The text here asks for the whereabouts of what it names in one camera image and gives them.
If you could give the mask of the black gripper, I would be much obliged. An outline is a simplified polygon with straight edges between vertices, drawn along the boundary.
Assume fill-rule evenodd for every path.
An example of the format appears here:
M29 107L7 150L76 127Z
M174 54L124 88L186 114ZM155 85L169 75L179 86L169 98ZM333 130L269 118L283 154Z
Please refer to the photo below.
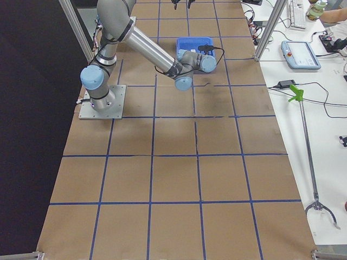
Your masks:
M187 0L187 7L190 7L194 1L195 0ZM171 2L173 3L174 8L177 8L177 4L179 0L171 0ZM198 50L204 54L212 54L214 49L215 47L213 45L208 45L208 44L198 46Z

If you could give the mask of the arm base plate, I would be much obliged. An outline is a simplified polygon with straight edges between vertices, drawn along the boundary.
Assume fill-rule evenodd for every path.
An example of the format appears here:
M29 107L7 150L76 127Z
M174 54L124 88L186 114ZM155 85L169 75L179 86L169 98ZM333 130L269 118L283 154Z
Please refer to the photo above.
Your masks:
M91 99L85 91L79 112L80 120L120 120L123 117L126 85L110 85L107 96L103 99Z

